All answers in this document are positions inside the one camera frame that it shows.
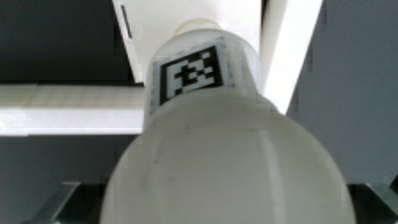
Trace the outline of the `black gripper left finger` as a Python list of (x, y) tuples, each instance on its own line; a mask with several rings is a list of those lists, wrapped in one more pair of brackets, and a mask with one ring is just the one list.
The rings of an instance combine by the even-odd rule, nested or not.
[(62, 182), (23, 224), (99, 224), (104, 184)]

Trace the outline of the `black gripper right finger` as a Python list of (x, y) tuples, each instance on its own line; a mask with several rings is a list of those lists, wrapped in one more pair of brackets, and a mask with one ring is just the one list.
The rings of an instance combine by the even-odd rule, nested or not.
[(398, 180), (348, 185), (357, 224), (398, 224)]

